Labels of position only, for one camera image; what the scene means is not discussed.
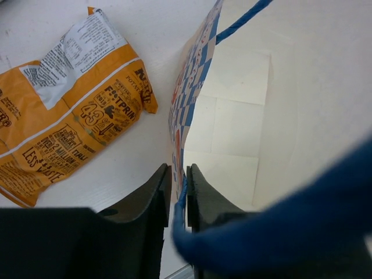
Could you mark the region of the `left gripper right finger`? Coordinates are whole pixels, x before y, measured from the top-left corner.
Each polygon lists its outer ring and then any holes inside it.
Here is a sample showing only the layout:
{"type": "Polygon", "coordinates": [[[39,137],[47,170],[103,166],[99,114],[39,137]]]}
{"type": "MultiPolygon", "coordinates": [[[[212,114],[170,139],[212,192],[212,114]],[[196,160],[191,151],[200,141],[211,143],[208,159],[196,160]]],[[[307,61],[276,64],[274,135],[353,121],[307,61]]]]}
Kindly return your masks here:
{"type": "Polygon", "coordinates": [[[256,214],[225,198],[209,184],[196,164],[187,167],[187,227],[193,233],[256,214]]]}

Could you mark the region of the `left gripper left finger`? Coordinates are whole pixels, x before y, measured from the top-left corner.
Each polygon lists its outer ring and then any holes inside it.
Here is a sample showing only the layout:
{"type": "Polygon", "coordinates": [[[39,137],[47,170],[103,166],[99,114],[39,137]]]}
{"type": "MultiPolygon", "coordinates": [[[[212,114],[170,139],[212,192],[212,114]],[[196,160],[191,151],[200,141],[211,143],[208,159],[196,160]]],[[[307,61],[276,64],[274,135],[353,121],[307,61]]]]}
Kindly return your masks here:
{"type": "Polygon", "coordinates": [[[1,210],[2,278],[158,278],[171,167],[114,205],[1,210]]]}

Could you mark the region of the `blue checkered paper bag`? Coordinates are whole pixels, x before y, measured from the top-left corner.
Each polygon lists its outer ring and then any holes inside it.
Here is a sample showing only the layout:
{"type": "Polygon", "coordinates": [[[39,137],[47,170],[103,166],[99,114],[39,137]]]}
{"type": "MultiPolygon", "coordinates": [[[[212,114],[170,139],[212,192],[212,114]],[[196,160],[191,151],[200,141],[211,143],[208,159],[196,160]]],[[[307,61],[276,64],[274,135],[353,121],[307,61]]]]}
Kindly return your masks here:
{"type": "Polygon", "coordinates": [[[345,248],[371,234],[371,2],[258,1],[212,39],[192,97],[191,67],[171,112],[176,179],[195,159],[217,197],[258,212],[188,232],[177,253],[239,275],[345,248]]]}

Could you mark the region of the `orange chips bag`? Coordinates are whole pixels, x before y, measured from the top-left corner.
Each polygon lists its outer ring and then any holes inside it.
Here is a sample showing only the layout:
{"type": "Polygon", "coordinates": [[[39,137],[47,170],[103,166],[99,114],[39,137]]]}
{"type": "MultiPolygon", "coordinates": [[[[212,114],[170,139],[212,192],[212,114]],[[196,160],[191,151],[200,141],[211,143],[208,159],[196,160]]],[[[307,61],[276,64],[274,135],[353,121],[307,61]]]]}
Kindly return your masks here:
{"type": "Polygon", "coordinates": [[[1,194],[23,208],[158,103],[143,61],[89,8],[40,60],[1,74],[1,194]]]}

